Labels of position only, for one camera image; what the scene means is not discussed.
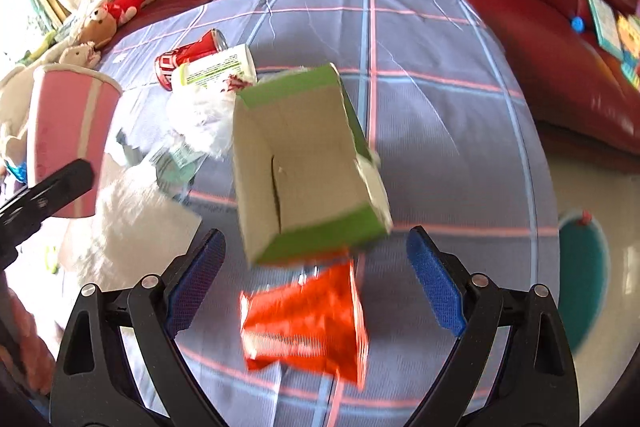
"red snack bag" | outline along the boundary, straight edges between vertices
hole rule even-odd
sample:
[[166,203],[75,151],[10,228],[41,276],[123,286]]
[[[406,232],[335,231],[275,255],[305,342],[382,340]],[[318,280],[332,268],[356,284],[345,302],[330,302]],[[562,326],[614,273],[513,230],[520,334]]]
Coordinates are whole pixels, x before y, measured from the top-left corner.
[[249,370],[280,360],[364,387],[369,339],[353,262],[252,296],[240,294],[240,336]]

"red soda can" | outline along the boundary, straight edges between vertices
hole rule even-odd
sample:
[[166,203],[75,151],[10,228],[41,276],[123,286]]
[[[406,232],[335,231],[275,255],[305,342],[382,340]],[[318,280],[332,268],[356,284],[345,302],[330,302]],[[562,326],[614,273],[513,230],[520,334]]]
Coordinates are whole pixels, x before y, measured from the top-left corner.
[[212,28],[199,41],[185,44],[156,57],[154,66],[158,82],[164,89],[171,91],[171,74],[178,66],[224,51],[228,47],[222,32]]

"tile floor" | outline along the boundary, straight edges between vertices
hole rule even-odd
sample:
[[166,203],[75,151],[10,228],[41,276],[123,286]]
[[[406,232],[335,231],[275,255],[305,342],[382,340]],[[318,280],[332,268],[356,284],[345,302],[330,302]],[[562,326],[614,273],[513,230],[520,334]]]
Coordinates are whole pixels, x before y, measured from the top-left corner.
[[618,381],[640,342],[640,176],[561,156],[547,160],[559,214],[590,211],[609,248],[604,306],[575,355],[583,421]]
[[47,270],[45,251],[47,247],[60,246],[65,230],[66,219],[47,219],[40,230],[18,247],[18,259],[6,269],[9,287],[34,315],[38,333],[54,356],[59,349],[56,321],[62,324],[68,319],[73,302],[63,307],[62,300],[57,298],[62,295],[68,276],[63,270],[56,275]]

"metal screw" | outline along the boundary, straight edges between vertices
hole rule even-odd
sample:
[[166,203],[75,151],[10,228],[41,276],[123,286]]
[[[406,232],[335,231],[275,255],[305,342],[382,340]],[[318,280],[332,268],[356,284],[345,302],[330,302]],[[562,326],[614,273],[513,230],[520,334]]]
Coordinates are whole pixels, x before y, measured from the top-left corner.
[[549,295],[549,288],[547,288],[543,284],[536,284],[533,287],[533,291],[536,293],[538,297],[546,297]]
[[82,286],[80,293],[83,297],[90,297],[95,293],[95,284],[85,284]]
[[142,280],[142,287],[146,288],[147,290],[150,290],[151,288],[155,288],[158,282],[159,282],[159,279],[156,275],[147,275]]
[[486,288],[489,286],[489,279],[482,273],[475,273],[471,276],[471,282],[479,288]]

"plaid blanket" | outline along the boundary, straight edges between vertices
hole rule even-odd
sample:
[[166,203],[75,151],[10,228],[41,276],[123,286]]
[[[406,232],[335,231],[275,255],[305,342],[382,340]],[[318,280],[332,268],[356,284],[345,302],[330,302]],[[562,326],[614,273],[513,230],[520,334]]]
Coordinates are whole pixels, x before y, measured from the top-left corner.
[[[370,336],[362,393],[329,376],[274,364],[244,367],[239,293],[290,282],[300,272],[249,270],[239,235],[231,160],[207,160],[185,204],[225,233],[227,258],[177,343],[195,377],[233,427],[402,425],[454,343],[440,328],[406,260],[406,232],[420,223],[441,250],[498,285],[543,282],[558,295],[556,203],[545,155],[500,44],[465,0],[218,0],[126,37],[100,70],[125,89],[113,134],[148,150],[169,127],[169,94],[153,60],[219,28],[247,42],[258,74],[334,62],[381,174],[395,229],[358,260]],[[472,408],[491,388],[506,341],[499,331]],[[143,396],[162,410],[139,354]]]

